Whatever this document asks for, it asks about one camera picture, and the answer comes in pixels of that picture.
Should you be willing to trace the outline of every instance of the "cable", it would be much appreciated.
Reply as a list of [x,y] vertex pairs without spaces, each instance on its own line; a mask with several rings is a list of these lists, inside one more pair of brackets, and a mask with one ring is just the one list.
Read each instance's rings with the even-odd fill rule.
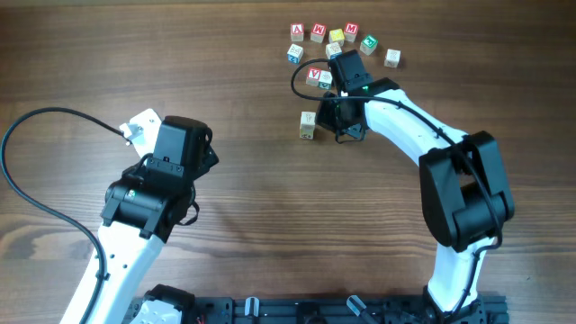
[[381,97],[376,97],[376,96],[317,97],[317,96],[301,94],[300,92],[298,92],[296,90],[296,88],[294,87],[294,80],[296,79],[298,72],[300,72],[303,68],[305,68],[306,66],[308,66],[310,64],[328,63],[328,62],[329,62],[329,59],[317,58],[317,59],[312,59],[312,60],[309,60],[307,62],[304,62],[299,67],[297,67],[296,70],[294,71],[294,73],[292,74],[292,79],[290,80],[290,87],[292,88],[292,91],[296,95],[298,95],[300,98],[313,100],[313,101],[321,101],[321,102],[322,101],[344,101],[344,100],[357,100],[357,101],[372,101],[372,100],[374,100],[374,101],[379,101],[379,102],[383,102],[383,103],[387,103],[387,104],[394,104],[394,105],[398,106],[399,108],[404,109],[407,112],[413,114],[415,117],[417,117],[422,122],[424,122],[432,131],[434,131],[436,134],[438,134],[439,137],[441,137],[448,144],[450,144],[453,152],[464,162],[464,165],[468,169],[468,172],[474,177],[474,180],[476,181],[476,183],[478,184],[478,188],[480,189],[482,198],[486,202],[486,205],[488,205],[488,210],[490,211],[490,217],[491,217],[492,223],[494,224],[494,226],[496,228],[497,242],[496,242],[496,244],[493,244],[493,245],[480,247],[479,249],[477,249],[472,254],[474,257],[474,261],[472,263],[471,274],[470,274],[470,277],[468,278],[468,282],[467,282],[467,284],[463,290],[462,297],[460,298],[460,300],[456,304],[456,307],[452,311],[450,311],[450,313],[447,314],[445,317],[446,322],[450,322],[450,320],[452,318],[455,318],[458,315],[458,313],[460,312],[460,309],[462,308],[462,306],[464,305],[464,302],[466,301],[466,298],[470,294],[470,290],[472,289],[474,277],[476,275],[476,269],[478,268],[478,262],[480,261],[482,252],[485,252],[488,250],[495,250],[502,245],[502,227],[500,225],[500,221],[498,220],[498,216],[496,214],[496,209],[494,208],[494,205],[492,203],[490,195],[488,194],[488,190],[486,190],[486,186],[484,185],[484,183],[480,179],[480,176],[478,175],[478,172],[476,171],[476,168],[474,167],[470,158],[466,154],[464,154],[460,148],[458,148],[456,146],[456,143],[452,139],[450,139],[444,133],[444,131],[441,128],[437,127],[434,123],[432,123],[432,121],[429,121],[426,117],[422,116],[419,112],[408,107],[406,104],[402,103],[401,101],[396,102],[396,101],[393,101],[392,99],[381,98]]
[[92,292],[92,297],[90,297],[90,302],[88,303],[88,306],[86,307],[84,315],[82,316],[82,319],[80,320],[80,323],[84,324],[84,323],[86,323],[86,321],[90,317],[90,314],[92,313],[92,310],[95,306],[95,303],[98,300],[98,295],[100,294],[100,291],[102,290],[102,285],[104,283],[104,276],[105,276],[105,274],[107,274],[107,272],[106,272],[106,254],[104,253],[104,248],[100,244],[100,241],[98,241],[98,239],[95,237],[95,235],[92,234],[92,232],[89,229],[87,229],[84,225],[80,224],[78,221],[66,216],[63,213],[61,213],[59,211],[55,211],[55,210],[51,209],[50,207],[46,206],[45,204],[36,201],[32,197],[30,197],[27,193],[25,193],[22,189],[20,189],[20,187],[18,187],[18,185],[12,179],[12,176],[10,175],[10,172],[8,171],[8,168],[6,166],[6,156],[5,156],[6,144],[8,143],[8,139],[10,138],[10,135],[12,135],[12,132],[22,122],[31,118],[32,116],[35,116],[35,115],[41,114],[41,113],[70,113],[70,114],[73,114],[75,116],[82,117],[86,120],[89,120],[90,122],[94,122],[94,123],[104,127],[108,131],[115,133],[116,135],[123,137],[123,134],[120,130],[116,130],[112,126],[104,123],[103,121],[99,121],[96,118],[94,118],[90,115],[87,115],[83,112],[77,112],[75,110],[68,109],[68,108],[49,107],[49,108],[42,108],[42,109],[38,109],[38,110],[35,110],[32,112],[26,113],[25,115],[23,115],[22,117],[17,119],[8,128],[8,130],[6,131],[6,134],[2,138],[2,147],[0,148],[0,164],[2,165],[2,172],[4,173],[4,176],[6,177],[6,181],[12,187],[12,189],[14,189],[14,191],[18,195],[20,195],[28,203],[31,203],[33,206],[39,208],[42,211],[45,211],[45,212],[51,214],[51,215],[54,215],[54,216],[60,218],[61,220],[68,222],[69,224],[71,224],[75,228],[79,229],[81,232],[83,232],[90,239],[92,244],[94,244],[94,248],[96,250],[96,256],[98,257],[98,274],[96,276],[96,286],[94,287],[94,291]]

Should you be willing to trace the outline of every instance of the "wooden table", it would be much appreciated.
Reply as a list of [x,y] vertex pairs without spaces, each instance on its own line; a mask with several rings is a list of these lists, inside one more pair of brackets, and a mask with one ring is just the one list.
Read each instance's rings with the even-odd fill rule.
[[[290,23],[360,24],[364,63],[438,119],[499,141],[517,211],[480,291],[508,296],[516,323],[574,322],[576,6],[568,2],[179,4],[0,11],[0,131],[66,106],[120,125],[147,108],[206,122],[220,163],[197,181],[200,220],[176,228],[138,290],[200,296],[421,293],[436,242],[419,174],[387,139],[298,139],[302,111],[286,59]],[[324,57],[306,40],[304,59]],[[359,40],[345,50],[357,49]],[[386,49],[402,51],[398,69]],[[308,94],[320,90],[299,88]],[[72,116],[13,135],[8,163],[29,194],[100,224],[104,192],[138,159]],[[92,251],[66,223],[0,182],[0,322],[58,322]]]

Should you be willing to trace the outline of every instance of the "toy block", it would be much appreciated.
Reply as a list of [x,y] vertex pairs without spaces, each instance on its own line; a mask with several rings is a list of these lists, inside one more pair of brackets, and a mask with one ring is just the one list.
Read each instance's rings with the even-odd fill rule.
[[330,90],[332,87],[332,74],[328,71],[320,72],[320,80],[318,82],[320,89]]
[[326,45],[326,57],[328,59],[333,59],[340,54],[342,54],[342,49],[338,43],[330,43]]
[[300,63],[303,54],[304,49],[302,47],[292,44],[288,49],[288,60],[292,63],[298,64]]
[[328,42],[338,43],[340,47],[344,46],[344,32],[341,29],[330,31],[330,35],[328,36]]
[[358,34],[358,25],[355,23],[348,22],[346,28],[344,28],[344,38],[347,41],[354,42],[356,40],[356,35]]
[[292,41],[304,41],[304,24],[293,23],[290,25],[290,38]]
[[300,118],[300,138],[312,140],[314,138],[314,129],[316,128],[316,113],[302,112]]
[[386,52],[386,59],[384,66],[388,68],[397,68],[400,62],[400,51],[396,49],[388,49]]
[[374,50],[376,50],[376,46],[378,46],[378,40],[372,36],[368,35],[364,40],[362,40],[362,44],[360,44],[360,50],[366,54],[370,55]]
[[314,27],[312,27],[312,32],[310,33],[310,40],[321,44],[324,41],[324,35],[326,35],[326,26],[314,23]]
[[318,82],[320,81],[320,73],[322,70],[319,68],[311,67],[308,69],[308,75],[306,76],[306,85],[309,86],[318,86]]

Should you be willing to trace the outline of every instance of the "black cable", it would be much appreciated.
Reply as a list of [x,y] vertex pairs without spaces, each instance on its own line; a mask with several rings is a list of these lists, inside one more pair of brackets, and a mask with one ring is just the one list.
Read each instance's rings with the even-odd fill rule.
[[20,195],[25,201],[27,201],[28,203],[31,203],[33,206],[39,208],[40,210],[45,211],[51,215],[54,215],[54,216],[60,218],[63,221],[68,222],[69,224],[71,224],[75,228],[82,231],[90,239],[92,244],[94,244],[94,248],[96,250],[96,256],[98,257],[98,274],[96,276],[96,286],[94,287],[94,291],[92,292],[92,297],[90,298],[90,302],[88,303],[88,306],[86,307],[84,315],[82,316],[82,319],[80,320],[80,323],[86,323],[86,321],[90,317],[90,314],[92,313],[92,310],[95,306],[96,301],[98,300],[98,295],[100,294],[100,291],[102,290],[102,285],[104,283],[104,276],[107,274],[107,272],[106,272],[106,254],[104,253],[104,248],[100,244],[100,241],[98,241],[98,238],[96,238],[96,236],[94,234],[92,234],[92,232],[89,229],[87,229],[84,225],[80,224],[78,221],[66,216],[63,213],[61,213],[59,211],[55,211],[55,210],[51,209],[50,207],[44,205],[43,203],[34,200],[27,193],[25,193],[22,189],[20,189],[20,187],[18,187],[18,185],[12,179],[12,176],[10,175],[8,168],[6,167],[6,156],[5,156],[6,144],[8,143],[8,139],[10,138],[10,135],[16,129],[16,127],[18,125],[20,125],[22,122],[24,122],[25,120],[29,119],[32,116],[35,116],[35,115],[41,114],[41,113],[70,113],[70,114],[73,114],[75,116],[82,117],[86,120],[89,120],[90,122],[94,122],[94,123],[104,127],[108,131],[111,131],[111,132],[113,132],[119,136],[123,137],[123,134],[120,130],[116,130],[112,126],[107,125],[104,122],[99,121],[96,118],[94,118],[90,115],[87,115],[83,112],[77,112],[75,110],[68,109],[68,108],[49,107],[49,108],[42,108],[42,109],[38,109],[38,110],[35,110],[32,112],[28,112],[25,115],[23,115],[22,117],[20,117],[19,119],[17,119],[6,131],[6,134],[4,135],[4,138],[2,139],[2,147],[0,148],[0,150],[1,150],[0,164],[2,165],[2,172],[4,173],[4,176],[6,177],[6,181],[12,187],[12,189],[14,189],[14,191],[18,195]]
[[299,67],[296,68],[296,70],[294,71],[294,73],[292,74],[292,79],[290,80],[290,87],[292,88],[292,91],[298,95],[300,98],[303,99],[308,99],[308,100],[313,100],[313,101],[344,101],[344,100],[357,100],[357,101],[379,101],[379,102],[383,102],[383,103],[387,103],[387,104],[394,104],[396,106],[398,106],[401,109],[404,109],[405,111],[411,113],[412,115],[414,115],[415,117],[417,117],[418,119],[420,119],[422,122],[424,122],[432,131],[434,131],[439,137],[441,137],[443,140],[445,140],[448,144],[450,144],[450,146],[453,148],[453,151],[456,155],[458,155],[458,157],[464,162],[465,167],[468,169],[468,172],[474,177],[474,180],[476,181],[476,183],[478,184],[478,188],[480,189],[481,195],[483,200],[486,202],[486,204],[488,205],[488,210],[490,211],[490,217],[492,220],[492,223],[494,224],[495,228],[496,228],[496,236],[497,236],[497,242],[496,244],[493,245],[488,245],[485,247],[480,247],[479,249],[477,249],[472,255],[474,257],[474,261],[472,263],[472,271],[470,274],[470,277],[468,278],[468,282],[463,290],[463,295],[460,298],[460,300],[458,301],[458,303],[456,304],[456,307],[450,311],[449,314],[446,315],[445,319],[446,322],[450,322],[450,319],[455,318],[458,313],[460,312],[460,309],[462,308],[462,306],[464,305],[464,302],[466,301],[466,298],[468,297],[468,295],[470,294],[470,290],[472,289],[472,284],[474,281],[474,277],[476,275],[476,269],[478,267],[478,262],[480,261],[480,257],[482,255],[482,252],[488,251],[488,250],[495,250],[497,248],[499,248],[502,245],[502,227],[500,225],[500,221],[498,220],[498,216],[496,214],[496,209],[494,208],[494,204],[492,203],[492,200],[490,198],[490,195],[488,194],[488,190],[486,190],[486,186],[484,185],[484,183],[482,182],[482,180],[480,179],[480,176],[478,175],[478,172],[476,171],[476,168],[474,167],[472,161],[470,160],[470,158],[468,156],[466,156],[466,154],[464,154],[462,152],[461,149],[459,149],[455,144],[455,142],[450,139],[445,133],[444,131],[437,127],[434,123],[432,123],[432,121],[429,121],[426,117],[422,116],[419,112],[415,111],[414,109],[408,107],[406,104],[402,103],[401,101],[393,101],[392,99],[387,99],[387,98],[381,98],[381,97],[376,97],[376,96],[336,96],[336,97],[317,97],[317,96],[311,96],[311,95],[306,95],[306,94],[301,94],[300,92],[298,92],[296,90],[296,88],[294,87],[294,80],[296,79],[296,76],[298,75],[298,72],[300,72],[303,68],[305,68],[306,66],[313,64],[313,63],[328,63],[329,59],[326,58],[317,58],[317,59],[312,59],[309,60],[307,62],[302,63]]

